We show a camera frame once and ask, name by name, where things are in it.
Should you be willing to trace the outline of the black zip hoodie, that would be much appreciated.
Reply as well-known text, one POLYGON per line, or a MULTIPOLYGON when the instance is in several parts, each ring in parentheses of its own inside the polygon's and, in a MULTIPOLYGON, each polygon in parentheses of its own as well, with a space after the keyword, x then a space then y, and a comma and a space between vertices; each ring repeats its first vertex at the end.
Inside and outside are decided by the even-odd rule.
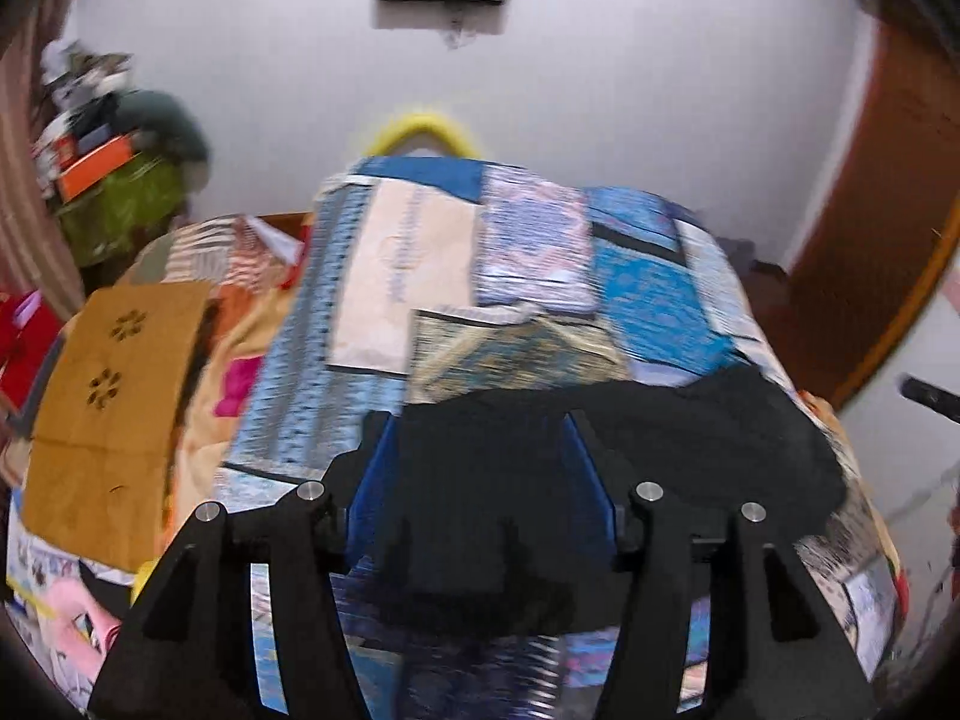
POLYGON ((370 597, 393 626, 500 637, 617 624, 630 515, 661 486, 716 538, 745 502, 782 536, 818 535, 846 484, 822 431, 757 369, 685 387, 626 380, 483 390, 410 405, 377 517, 370 597))

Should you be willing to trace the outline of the striped red curtain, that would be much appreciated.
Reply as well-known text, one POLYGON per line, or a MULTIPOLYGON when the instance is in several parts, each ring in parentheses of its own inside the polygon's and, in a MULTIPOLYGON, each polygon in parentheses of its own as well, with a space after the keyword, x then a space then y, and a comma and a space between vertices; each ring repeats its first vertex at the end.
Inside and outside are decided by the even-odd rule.
POLYGON ((60 319, 83 304, 82 278, 47 211, 32 159, 31 115, 43 14, 36 8, 2 54, 2 284, 39 289, 60 319))

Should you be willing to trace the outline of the wooden laptop tray table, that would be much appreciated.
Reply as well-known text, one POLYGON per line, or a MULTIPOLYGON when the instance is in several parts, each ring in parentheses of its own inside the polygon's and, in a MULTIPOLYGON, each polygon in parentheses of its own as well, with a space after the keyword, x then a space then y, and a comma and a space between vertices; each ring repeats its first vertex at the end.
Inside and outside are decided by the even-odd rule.
POLYGON ((98 289, 39 406, 21 522, 65 553, 136 571, 163 529, 182 390, 210 284, 98 289))

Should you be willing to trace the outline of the wooden door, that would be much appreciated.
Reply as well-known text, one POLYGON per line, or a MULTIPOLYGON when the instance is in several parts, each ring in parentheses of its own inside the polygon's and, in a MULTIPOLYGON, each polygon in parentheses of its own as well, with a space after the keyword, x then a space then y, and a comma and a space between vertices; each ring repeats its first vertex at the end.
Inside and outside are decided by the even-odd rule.
POLYGON ((958 70, 895 26, 848 156, 789 273, 797 387, 841 408, 903 340, 958 242, 958 70))

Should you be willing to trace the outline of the blue patchwork bed quilt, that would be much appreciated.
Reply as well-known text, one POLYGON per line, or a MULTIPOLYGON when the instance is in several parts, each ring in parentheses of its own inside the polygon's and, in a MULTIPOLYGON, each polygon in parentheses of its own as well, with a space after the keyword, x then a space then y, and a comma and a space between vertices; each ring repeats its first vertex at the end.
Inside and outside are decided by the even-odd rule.
MULTIPOLYGON (((483 390, 611 380, 679 388, 731 366, 781 388, 835 452, 843 504, 822 533, 788 539, 871 684, 895 589, 856 465, 779 369, 715 238, 652 195, 430 158, 377 158, 325 190, 224 454, 224 505, 267 507, 322 478, 373 411, 398 421, 407 406, 483 390)), ((376 532, 331 578, 364 718, 601 718, 623 608, 610 628, 558 635, 393 626, 370 597, 376 532)), ((703 699, 710 611, 700 587, 679 718, 703 699)))

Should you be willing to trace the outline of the orange box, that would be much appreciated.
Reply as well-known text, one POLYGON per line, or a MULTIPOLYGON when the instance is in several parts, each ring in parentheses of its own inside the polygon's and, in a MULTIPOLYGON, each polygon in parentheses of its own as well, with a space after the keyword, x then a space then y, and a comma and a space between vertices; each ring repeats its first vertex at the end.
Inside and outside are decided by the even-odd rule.
POLYGON ((128 135, 110 138, 65 169, 59 177, 59 190, 65 203, 78 199, 94 184, 133 160, 132 138, 128 135))

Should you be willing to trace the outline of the striped folded cloth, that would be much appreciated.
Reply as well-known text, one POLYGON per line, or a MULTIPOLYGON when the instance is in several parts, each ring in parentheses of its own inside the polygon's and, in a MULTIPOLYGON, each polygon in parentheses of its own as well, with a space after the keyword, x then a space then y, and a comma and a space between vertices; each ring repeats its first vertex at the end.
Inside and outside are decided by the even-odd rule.
POLYGON ((163 281, 206 281, 260 294, 285 280, 302 242, 257 216, 220 216, 172 234, 163 281))

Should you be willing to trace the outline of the dark green plush pillow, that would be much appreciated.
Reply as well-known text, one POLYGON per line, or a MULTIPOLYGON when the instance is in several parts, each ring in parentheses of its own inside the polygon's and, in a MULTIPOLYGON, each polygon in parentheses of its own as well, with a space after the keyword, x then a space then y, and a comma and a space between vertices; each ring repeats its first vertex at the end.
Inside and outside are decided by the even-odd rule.
POLYGON ((208 163, 210 146, 200 125, 178 98, 161 91, 134 89, 117 98, 116 127, 144 133, 156 148, 181 163, 208 163))

